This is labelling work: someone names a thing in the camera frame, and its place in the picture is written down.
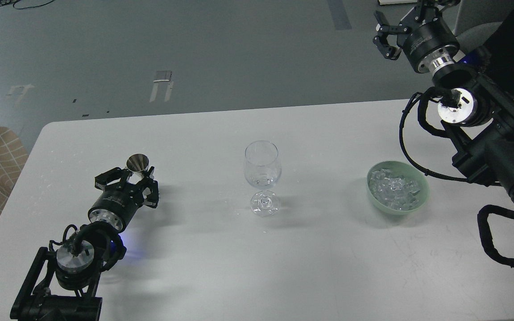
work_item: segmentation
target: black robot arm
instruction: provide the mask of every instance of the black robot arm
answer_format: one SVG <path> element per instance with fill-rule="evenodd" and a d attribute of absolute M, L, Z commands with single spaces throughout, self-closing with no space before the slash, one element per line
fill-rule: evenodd
<path fill-rule="evenodd" d="M 128 181 L 133 173 L 141 177 L 136 184 Z M 100 275 L 126 254 L 120 233 L 139 207 L 157 207 L 159 195 L 158 183 L 153 180 L 153 167 L 148 168 L 148 159 L 141 154 L 131 156 L 126 169 L 116 167 L 96 176 L 95 187 L 103 192 L 88 211 L 91 223 L 81 226 L 80 230 L 73 224 L 67 226 L 61 242 L 51 240 L 48 248 L 38 250 L 13 303 L 11 319 L 99 319 L 102 298 L 96 297 L 96 291 Z M 70 228 L 74 228 L 74 232 L 68 238 Z M 45 264 L 45 276 L 35 285 Z M 63 289 L 74 291 L 75 296 L 51 294 L 53 277 Z"/>

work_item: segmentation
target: table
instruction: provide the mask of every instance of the table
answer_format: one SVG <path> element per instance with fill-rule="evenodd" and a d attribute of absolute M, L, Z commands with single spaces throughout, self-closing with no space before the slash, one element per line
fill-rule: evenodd
<path fill-rule="evenodd" d="M 135 153 L 156 167 L 161 201 L 122 234 L 124 260 L 102 274 L 102 321 L 514 319 L 514 269 L 488 258 L 477 211 L 513 208 L 502 188 L 430 177 L 408 217 L 369 203 L 375 163 L 404 160 L 406 100 L 51 123 L 42 130 L 0 217 L 0 320 L 40 246 L 87 223 L 94 176 Z M 406 146 L 457 175 L 448 140 L 406 125 Z M 254 140 L 279 148 L 280 213 L 249 209 L 243 177 Z M 490 220 L 514 256 L 514 225 Z M 64 294 L 54 283 L 53 293 Z"/>

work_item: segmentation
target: white tape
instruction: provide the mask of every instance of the white tape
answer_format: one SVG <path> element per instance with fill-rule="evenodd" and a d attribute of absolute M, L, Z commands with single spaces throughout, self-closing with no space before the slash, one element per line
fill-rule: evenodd
<path fill-rule="evenodd" d="M 158 95 L 158 84 L 155 82 L 152 87 L 152 93 L 150 94 L 150 102 L 153 102 L 156 100 L 156 96 Z"/>
<path fill-rule="evenodd" d="M 168 88 L 166 89 L 166 97 L 164 97 L 165 102 L 167 102 L 170 99 L 170 95 L 172 94 L 172 89 L 174 89 L 173 81 L 168 84 Z"/>

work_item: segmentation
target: wine glass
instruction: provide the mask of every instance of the wine glass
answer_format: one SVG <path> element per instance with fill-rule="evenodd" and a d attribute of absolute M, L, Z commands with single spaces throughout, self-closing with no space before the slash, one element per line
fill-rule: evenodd
<path fill-rule="evenodd" d="M 266 140 L 257 140 L 245 148 L 245 179 L 253 187 L 273 187 L 281 175 L 281 162 L 277 146 Z"/>
<path fill-rule="evenodd" d="M 281 163 L 277 146 L 266 140 L 257 140 L 245 148 L 245 179 L 253 187 L 273 187 L 281 176 Z M 275 193 L 261 190 L 251 198 L 251 209 L 260 217 L 267 217 L 279 210 L 279 198 Z"/>

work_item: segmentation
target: gray chair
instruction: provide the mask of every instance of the gray chair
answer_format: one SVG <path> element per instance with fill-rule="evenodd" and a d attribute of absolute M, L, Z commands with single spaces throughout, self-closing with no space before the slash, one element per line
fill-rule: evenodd
<path fill-rule="evenodd" d="M 482 45 L 514 9 L 514 0 L 461 0 L 453 34 L 469 53 Z"/>

